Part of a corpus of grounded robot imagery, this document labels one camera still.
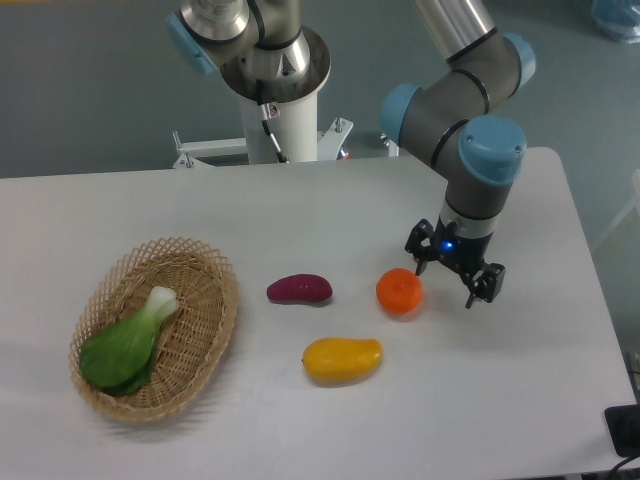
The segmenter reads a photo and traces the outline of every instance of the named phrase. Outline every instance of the black cable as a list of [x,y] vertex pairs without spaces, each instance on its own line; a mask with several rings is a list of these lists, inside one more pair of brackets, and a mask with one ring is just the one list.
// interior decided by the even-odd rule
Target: black cable
[[611,471],[607,474],[607,476],[604,477],[604,480],[612,480],[615,474],[618,473],[618,470],[620,470],[620,468],[624,467],[627,463],[633,462],[637,458],[640,458],[640,454],[625,458],[618,465],[616,465],[611,469]]
[[[262,80],[256,80],[256,96],[258,97],[257,98],[258,105],[264,105],[264,101],[262,98],[263,88],[264,88],[264,83],[262,82]],[[271,139],[271,145],[273,145],[273,149],[276,153],[276,156],[278,157],[278,162],[289,163],[289,159],[287,159],[287,157],[285,157],[284,154],[282,153],[282,150],[280,149],[280,145],[278,144],[278,141],[276,140],[275,135],[271,133],[271,129],[269,128],[269,125],[266,120],[262,120],[262,129],[264,130],[264,133],[267,135],[267,137]]]

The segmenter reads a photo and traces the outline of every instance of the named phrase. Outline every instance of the gray floor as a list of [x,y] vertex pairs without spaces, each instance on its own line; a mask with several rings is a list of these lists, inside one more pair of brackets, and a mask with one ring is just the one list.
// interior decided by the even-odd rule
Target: gray floor
[[[486,3],[498,27],[529,39],[538,57],[533,80],[496,113],[517,120],[531,146],[560,154],[593,241],[631,198],[629,178],[640,168],[640,45],[600,34],[587,0]],[[168,168],[172,130],[183,141],[240,137],[221,79],[192,72],[169,42],[164,20],[177,4],[0,5],[0,177]],[[332,52],[319,126],[348,118],[351,154],[384,155],[385,94],[447,71],[410,0],[303,1],[303,16]],[[640,350],[640,226],[623,233],[596,266],[626,352]]]

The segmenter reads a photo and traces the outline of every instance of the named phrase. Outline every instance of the blue joint cap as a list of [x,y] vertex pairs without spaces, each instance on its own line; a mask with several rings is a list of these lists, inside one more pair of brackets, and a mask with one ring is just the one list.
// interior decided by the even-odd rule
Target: blue joint cap
[[216,64],[211,61],[175,14],[167,18],[167,29],[173,44],[196,72],[209,75],[218,71]]
[[403,83],[395,87],[382,102],[380,109],[380,128],[396,145],[400,145],[402,122],[411,99],[420,89],[418,85]]
[[507,33],[503,35],[509,40],[520,57],[520,84],[518,88],[523,87],[536,71],[536,54],[525,39],[515,33]]
[[492,186],[511,185],[522,164],[527,139],[513,120],[481,115],[468,122],[458,140],[458,152],[467,170]]

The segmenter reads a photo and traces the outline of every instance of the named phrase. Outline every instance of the blue container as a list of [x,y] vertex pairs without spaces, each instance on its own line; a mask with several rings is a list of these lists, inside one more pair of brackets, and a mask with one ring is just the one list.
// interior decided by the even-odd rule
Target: blue container
[[640,0],[593,0],[591,14],[598,27],[615,40],[640,42]]

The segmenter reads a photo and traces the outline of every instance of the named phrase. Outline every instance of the bok choy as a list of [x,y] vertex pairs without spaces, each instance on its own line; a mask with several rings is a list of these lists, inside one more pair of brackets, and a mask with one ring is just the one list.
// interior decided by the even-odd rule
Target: bok choy
[[109,395],[129,395],[148,383],[160,327],[179,306],[173,290],[154,287],[140,310],[87,339],[80,351],[85,380]]

